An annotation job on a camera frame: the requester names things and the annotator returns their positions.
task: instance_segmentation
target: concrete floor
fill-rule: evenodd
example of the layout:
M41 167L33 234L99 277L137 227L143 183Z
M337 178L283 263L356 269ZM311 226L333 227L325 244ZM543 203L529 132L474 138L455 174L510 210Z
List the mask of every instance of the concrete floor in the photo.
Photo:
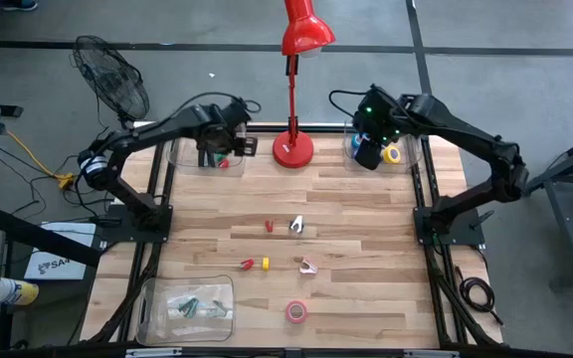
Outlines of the concrete floor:
M573 49L571 0L415 3L425 46ZM413 45L404 0L316 0L315 7L339 45ZM0 39L71 41L94 34L116 42L276 45L286 23L280 0L51 0L41 2L34 13L0 13ZM255 120L287 118L287 79L279 53L122 53L143 73L150 119L164 117L204 90L259 101L264 110ZM95 96L70 66L69 56L70 51L0 49L0 103L26 109L6 125L51 168L85 148L100 130ZM532 176L573 145L573 57L428 56L427 65L434 94L464 120L518 142ZM420 91L415 56L326 53L303 60L297 79L300 121L343 121L326 101L327 93L365 90L371 83L394 94ZM358 98L342 100L351 108ZM101 120L115 123L103 104ZM10 138L2 137L0 145L23 155ZM470 185L487 177L483 162L462 155ZM7 161L28 178L37 174ZM74 161L68 168L76 170ZM86 215L65 203L54 183L41 182L38 189L48 210L34 222ZM27 185L0 166L0 208L12 211L28 200ZM554 294L547 286L552 278L573 271L573 255L544 193L487 207L496 210L483 229L497 310L506 323L505 342L573 353L573 291ZM79 317L80 311L72 308L77 305L83 305L81 299L72 298L27 314L19 334L35 346L64 344Z

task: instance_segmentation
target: yellow tape roll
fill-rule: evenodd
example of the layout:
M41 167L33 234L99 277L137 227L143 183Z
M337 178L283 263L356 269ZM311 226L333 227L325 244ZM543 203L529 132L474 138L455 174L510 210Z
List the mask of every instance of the yellow tape roll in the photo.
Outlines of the yellow tape roll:
M382 150L382 159L388 164L396 164L402 160L402 153L393 144L389 144Z

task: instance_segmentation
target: coiled black cable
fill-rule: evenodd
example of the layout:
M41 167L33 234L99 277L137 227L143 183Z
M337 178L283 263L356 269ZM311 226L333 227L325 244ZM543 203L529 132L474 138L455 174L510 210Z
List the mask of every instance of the coiled black cable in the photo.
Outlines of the coiled black cable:
M503 325L503 320L498 316L498 314L496 314L496 312L494 312L494 291L489 286L489 284L487 284L483 278L479 277L464 278L464 275L462 274L462 271L459 267L455 267L455 271L462 280L459 284L459 295L462 297L464 302L477 312L491 314L498 324ZM485 303L481 304L474 302L470 297L470 293L475 286L480 288L483 293L485 293Z

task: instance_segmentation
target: wooden tabletop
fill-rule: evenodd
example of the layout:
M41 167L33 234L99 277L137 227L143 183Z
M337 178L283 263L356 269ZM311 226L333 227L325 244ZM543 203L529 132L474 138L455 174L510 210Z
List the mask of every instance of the wooden tabletop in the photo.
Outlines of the wooden tabletop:
M272 157L274 137L261 134L257 156L238 168L244 169L242 176L176 173L172 230L158 277L223 273L235 286L233 335L197 345L438 347L426 261L414 234L410 172L349 170L341 135L311 137L315 154L302 169L278 166ZM441 194L466 190L458 148L438 137L431 137L431 145ZM153 149L135 153L123 170L123 178L139 191L147 186L152 156ZM429 204L428 192L425 197ZM304 218L301 235L287 229L296 215ZM272 233L266 232L265 220L274 220ZM452 250L465 276L487 279L476 252ZM82 339L94 335L121 302L133 251L134 244L120 244L101 258ZM269 271L261 269L263 257L271 259ZM302 257L319 267L316 275L298 271ZM249 258L256 266L238 270ZM291 300L305 303L305 323L285 319ZM445 311L455 337L448 304ZM501 340L489 314L473 315L491 337Z

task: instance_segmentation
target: lamp base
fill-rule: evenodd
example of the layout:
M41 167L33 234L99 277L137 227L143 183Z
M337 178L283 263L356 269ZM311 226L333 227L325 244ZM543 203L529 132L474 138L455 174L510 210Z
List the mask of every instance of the lamp base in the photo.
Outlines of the lamp base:
M313 141L306 133L299 132L295 146L288 143L288 132L282 132L274 141L274 159L286 168L301 168L313 158Z

